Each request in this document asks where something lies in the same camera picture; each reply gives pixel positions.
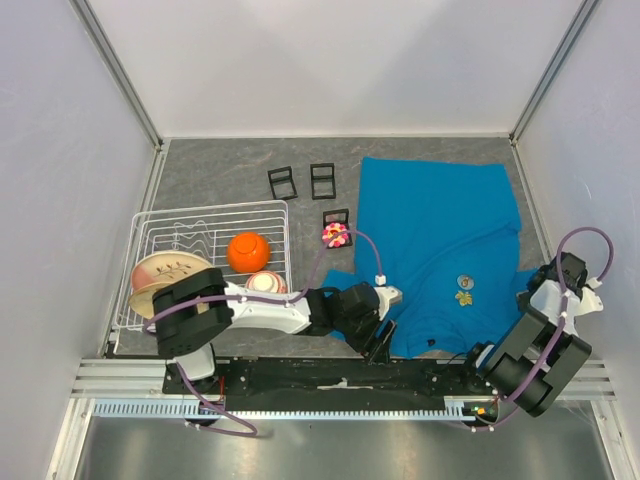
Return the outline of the blue t-shirt garment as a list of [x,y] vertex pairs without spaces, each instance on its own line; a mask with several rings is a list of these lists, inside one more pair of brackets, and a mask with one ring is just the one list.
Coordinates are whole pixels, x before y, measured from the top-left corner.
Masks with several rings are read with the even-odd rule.
[[[501,164],[466,165],[366,157],[362,161],[355,270],[330,270],[323,284],[346,289],[383,272],[403,293],[391,353],[469,351],[497,342],[519,319],[521,219]],[[473,304],[461,307],[457,277],[469,275]]]

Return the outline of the pink flower smiley brooch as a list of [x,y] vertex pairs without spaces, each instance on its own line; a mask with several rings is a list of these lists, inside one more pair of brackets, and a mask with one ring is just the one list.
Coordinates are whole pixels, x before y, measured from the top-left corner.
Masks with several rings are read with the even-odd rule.
[[350,235],[345,224],[333,222],[324,227],[322,241],[329,249],[341,248],[350,242]]

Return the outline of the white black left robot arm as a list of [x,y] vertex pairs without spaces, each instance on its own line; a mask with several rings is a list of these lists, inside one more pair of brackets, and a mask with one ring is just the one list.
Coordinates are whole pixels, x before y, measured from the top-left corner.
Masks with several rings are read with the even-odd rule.
[[388,356],[396,322],[391,308],[402,292],[378,276],[373,285],[361,282],[345,290],[309,288],[273,293],[227,282],[217,268],[205,269],[170,284],[152,296],[153,329],[158,355],[178,365],[185,382],[208,393],[219,382],[213,339],[227,329],[267,329],[288,335],[340,334],[365,360]]

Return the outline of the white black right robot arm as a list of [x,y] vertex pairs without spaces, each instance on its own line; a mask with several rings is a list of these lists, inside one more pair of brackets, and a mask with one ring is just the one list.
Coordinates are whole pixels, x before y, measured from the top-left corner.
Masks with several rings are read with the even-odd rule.
[[532,417],[544,413],[580,370],[592,347],[573,320],[591,292],[586,262],[563,252],[540,267],[517,294],[521,317],[496,343],[477,343],[473,359],[458,368],[458,381],[477,394],[490,385]]

